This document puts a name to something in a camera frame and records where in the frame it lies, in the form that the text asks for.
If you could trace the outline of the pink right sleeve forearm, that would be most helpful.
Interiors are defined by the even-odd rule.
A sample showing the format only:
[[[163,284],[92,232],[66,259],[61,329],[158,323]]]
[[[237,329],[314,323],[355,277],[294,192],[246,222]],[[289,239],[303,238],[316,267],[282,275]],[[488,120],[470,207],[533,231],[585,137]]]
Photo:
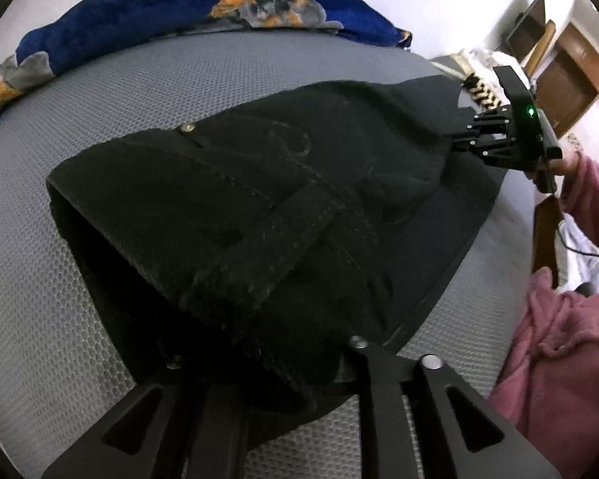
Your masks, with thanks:
[[[599,162],[575,152],[564,175],[561,205],[581,232],[599,247]]]

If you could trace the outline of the person's right hand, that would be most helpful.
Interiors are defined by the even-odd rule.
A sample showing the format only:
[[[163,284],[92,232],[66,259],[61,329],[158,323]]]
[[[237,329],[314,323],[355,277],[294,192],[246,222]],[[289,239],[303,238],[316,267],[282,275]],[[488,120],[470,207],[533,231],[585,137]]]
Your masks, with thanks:
[[[536,180],[540,171],[549,171],[555,176],[562,176],[564,180],[573,180],[578,173],[581,162],[581,152],[571,146],[561,150],[561,158],[548,161],[541,160],[534,172],[525,172],[528,180]]]

